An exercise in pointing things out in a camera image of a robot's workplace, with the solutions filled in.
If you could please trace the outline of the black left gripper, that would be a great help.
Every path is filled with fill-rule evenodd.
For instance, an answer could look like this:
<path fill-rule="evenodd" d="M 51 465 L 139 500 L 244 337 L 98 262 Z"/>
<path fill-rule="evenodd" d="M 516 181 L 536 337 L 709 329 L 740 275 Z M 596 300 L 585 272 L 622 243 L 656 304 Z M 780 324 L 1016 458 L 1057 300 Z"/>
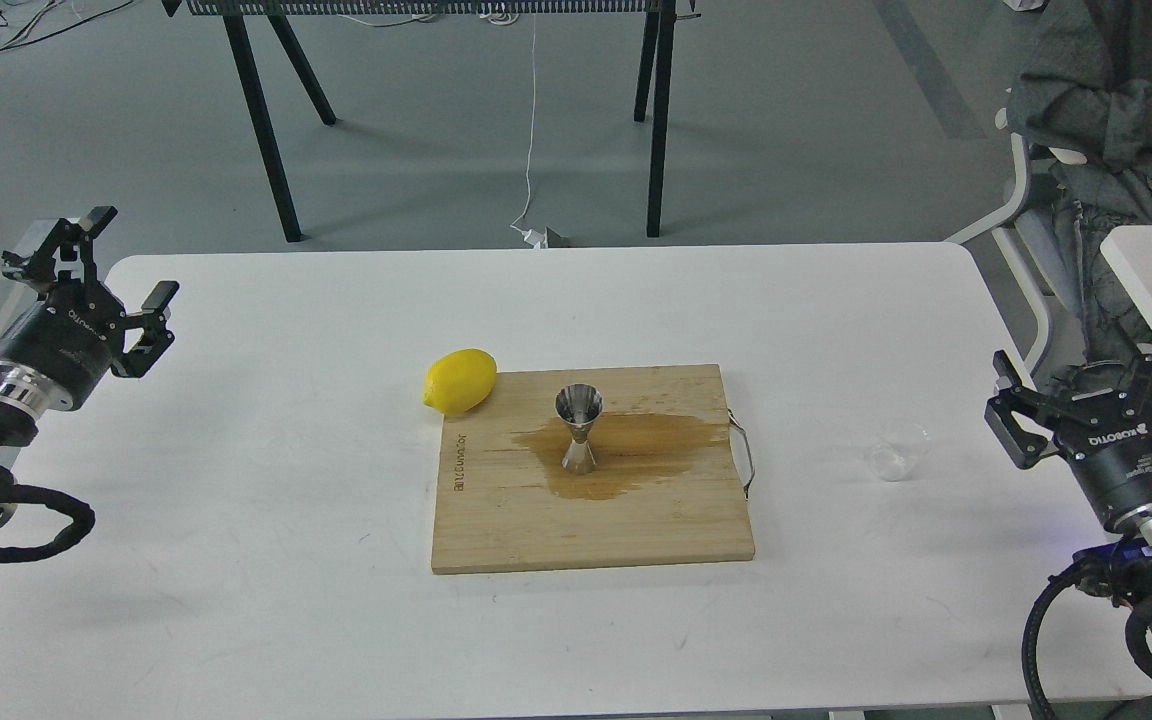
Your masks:
<path fill-rule="evenodd" d="M 138 313 L 103 285 L 93 241 L 116 217 L 114 206 L 29 225 L 18 249 L 1 252 L 1 274 L 40 300 L 18 314 L 0 338 L 0 401 L 26 414 L 73 411 L 91 396 L 106 372 L 142 378 L 168 351 L 166 327 L 177 281 L 159 281 Z"/>

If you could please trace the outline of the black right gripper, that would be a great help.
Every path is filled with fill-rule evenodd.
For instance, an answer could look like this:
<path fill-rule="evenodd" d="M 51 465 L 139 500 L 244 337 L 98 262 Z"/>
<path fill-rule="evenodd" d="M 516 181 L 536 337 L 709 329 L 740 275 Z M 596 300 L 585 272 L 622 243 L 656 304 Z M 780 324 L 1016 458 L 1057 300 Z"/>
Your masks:
<path fill-rule="evenodd" d="M 1079 402 L 1025 387 L 1002 350 L 991 363 L 996 395 L 987 401 L 984 419 L 1011 464 L 1028 470 L 1044 457 L 1064 458 L 1098 524 L 1124 535 L 1130 516 L 1152 505 L 1152 354 L 1126 365 L 1119 400 Z M 1053 435 L 1021 429 L 1020 416 Z"/>

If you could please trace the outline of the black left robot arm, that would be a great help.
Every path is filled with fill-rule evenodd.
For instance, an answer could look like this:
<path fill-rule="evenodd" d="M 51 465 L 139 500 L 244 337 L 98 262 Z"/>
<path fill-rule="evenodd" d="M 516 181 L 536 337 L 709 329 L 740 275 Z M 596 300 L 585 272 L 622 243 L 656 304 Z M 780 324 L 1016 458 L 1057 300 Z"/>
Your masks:
<path fill-rule="evenodd" d="M 113 206 L 96 206 L 79 219 L 36 222 L 18 252 L 3 252 L 3 276 L 36 300 L 0 336 L 0 450 L 31 444 L 46 411 L 79 409 L 106 374 L 145 376 L 174 341 L 166 323 L 177 282 L 156 283 L 132 313 L 99 279 L 93 241 L 115 215 Z M 59 511 L 68 524 L 40 546 L 0 547 L 0 564 L 54 558 L 93 529 L 86 502 L 24 486 L 0 465 L 0 529 L 23 503 Z"/>

